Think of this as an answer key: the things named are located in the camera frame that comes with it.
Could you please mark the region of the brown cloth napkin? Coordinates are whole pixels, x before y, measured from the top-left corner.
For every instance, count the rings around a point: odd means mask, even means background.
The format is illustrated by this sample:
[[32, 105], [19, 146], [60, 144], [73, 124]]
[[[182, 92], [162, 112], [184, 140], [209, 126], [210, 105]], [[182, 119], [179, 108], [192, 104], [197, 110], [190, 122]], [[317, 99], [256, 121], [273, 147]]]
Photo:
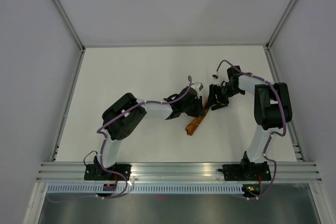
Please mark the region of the brown cloth napkin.
[[204, 118], [206, 117], [206, 115], [209, 111], [209, 109], [205, 109], [205, 105], [206, 105], [207, 101], [208, 101], [208, 98], [205, 100], [205, 102], [203, 104], [204, 115], [199, 116], [197, 118], [194, 118], [185, 128], [187, 136], [192, 136], [195, 133], [195, 131], [197, 130], [197, 128], [200, 126], [200, 124], [202, 123]]

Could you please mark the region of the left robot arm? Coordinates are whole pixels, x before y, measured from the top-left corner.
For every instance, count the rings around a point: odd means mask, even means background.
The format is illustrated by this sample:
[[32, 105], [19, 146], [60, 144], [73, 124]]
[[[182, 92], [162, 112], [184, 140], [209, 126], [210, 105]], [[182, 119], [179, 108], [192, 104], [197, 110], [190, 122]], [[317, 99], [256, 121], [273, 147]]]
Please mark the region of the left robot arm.
[[203, 85], [197, 82], [159, 102], [137, 99], [132, 93], [123, 95], [102, 115], [103, 126], [98, 133], [105, 137], [105, 141], [96, 152], [93, 164], [85, 164], [84, 180], [121, 180], [120, 174], [129, 178], [130, 165], [117, 164], [122, 140], [129, 137], [144, 119], [171, 120], [183, 113], [194, 118], [203, 116], [202, 88]]

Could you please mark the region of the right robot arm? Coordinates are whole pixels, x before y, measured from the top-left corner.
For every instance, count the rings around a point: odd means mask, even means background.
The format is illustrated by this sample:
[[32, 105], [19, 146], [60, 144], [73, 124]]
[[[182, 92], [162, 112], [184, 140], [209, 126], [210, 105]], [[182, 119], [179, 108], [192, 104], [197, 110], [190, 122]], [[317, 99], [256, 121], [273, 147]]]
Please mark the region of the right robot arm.
[[239, 164], [223, 165], [218, 171], [225, 181], [271, 181], [275, 173], [267, 157], [267, 149], [274, 135], [285, 136], [286, 124], [292, 120], [288, 86], [284, 82], [271, 83], [252, 73], [242, 72], [240, 66], [227, 69], [228, 81], [209, 86], [205, 109], [218, 110], [229, 105], [229, 98], [245, 93], [254, 97], [254, 119], [257, 124], [253, 140]]

